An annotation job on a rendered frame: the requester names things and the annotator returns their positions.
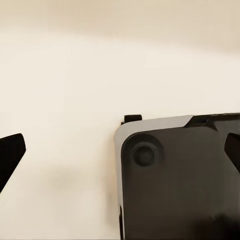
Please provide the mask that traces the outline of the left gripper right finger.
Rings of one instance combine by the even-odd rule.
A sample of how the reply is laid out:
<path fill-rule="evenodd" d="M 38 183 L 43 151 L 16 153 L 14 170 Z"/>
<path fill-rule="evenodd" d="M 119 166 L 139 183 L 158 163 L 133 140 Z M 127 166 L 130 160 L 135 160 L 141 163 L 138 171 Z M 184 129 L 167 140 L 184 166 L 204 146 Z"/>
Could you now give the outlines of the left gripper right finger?
<path fill-rule="evenodd" d="M 230 132 L 227 135 L 224 151 L 240 173 L 240 134 Z"/>

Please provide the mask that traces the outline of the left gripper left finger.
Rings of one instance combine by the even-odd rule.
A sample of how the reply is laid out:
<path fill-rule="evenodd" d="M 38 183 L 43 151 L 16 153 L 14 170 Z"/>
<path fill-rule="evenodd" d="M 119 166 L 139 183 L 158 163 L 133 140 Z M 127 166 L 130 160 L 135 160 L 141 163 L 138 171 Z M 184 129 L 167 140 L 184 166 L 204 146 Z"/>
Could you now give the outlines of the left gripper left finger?
<path fill-rule="evenodd" d="M 0 193 L 26 152 L 21 133 L 0 138 Z"/>

